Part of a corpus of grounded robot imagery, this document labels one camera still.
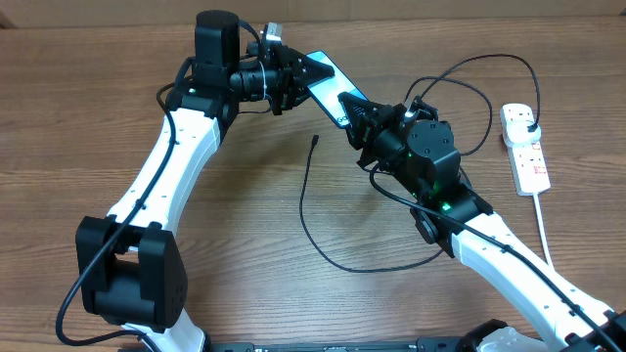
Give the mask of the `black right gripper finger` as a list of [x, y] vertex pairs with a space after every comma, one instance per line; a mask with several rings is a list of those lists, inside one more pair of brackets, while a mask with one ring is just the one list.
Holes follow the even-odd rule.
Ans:
[[372, 144], [373, 126], [369, 123], [351, 124], [346, 129], [347, 140], [354, 150], [368, 149]]
[[349, 128], [374, 126], [386, 121], [384, 105], [358, 98], [351, 93], [340, 93], [338, 100], [345, 111]]

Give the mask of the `blue Galaxy smartphone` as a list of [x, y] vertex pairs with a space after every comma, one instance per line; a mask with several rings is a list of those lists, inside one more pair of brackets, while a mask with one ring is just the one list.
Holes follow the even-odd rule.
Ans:
[[366, 100], [366, 96], [338, 68], [325, 52], [315, 51], [307, 54], [307, 57], [321, 64], [331, 66], [334, 69], [335, 74], [332, 77], [309, 85], [308, 91], [330, 120], [338, 128], [346, 129], [349, 125], [349, 119], [341, 102], [338, 100], [338, 95], [340, 93], [350, 93], [363, 100]]

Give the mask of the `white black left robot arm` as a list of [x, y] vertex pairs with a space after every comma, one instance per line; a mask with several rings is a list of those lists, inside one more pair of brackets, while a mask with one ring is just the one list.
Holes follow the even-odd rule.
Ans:
[[209, 10], [196, 17], [195, 53], [158, 90], [158, 140], [135, 181], [103, 218], [86, 217], [75, 237], [79, 276], [70, 289], [84, 309], [137, 337], [149, 351], [207, 351], [207, 333], [185, 309], [188, 276], [176, 244], [181, 214], [202, 169], [243, 102], [274, 114], [298, 106], [334, 69], [286, 46], [269, 23], [242, 47], [246, 22]]

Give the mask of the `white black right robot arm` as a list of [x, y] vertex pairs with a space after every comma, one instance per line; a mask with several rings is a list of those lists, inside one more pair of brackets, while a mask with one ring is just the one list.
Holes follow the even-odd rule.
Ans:
[[419, 233], [496, 288], [551, 351], [622, 351], [625, 316], [563, 278], [521, 242], [460, 175], [446, 121], [415, 100], [382, 105], [341, 93], [360, 165], [389, 173], [410, 194], [383, 195], [411, 209]]

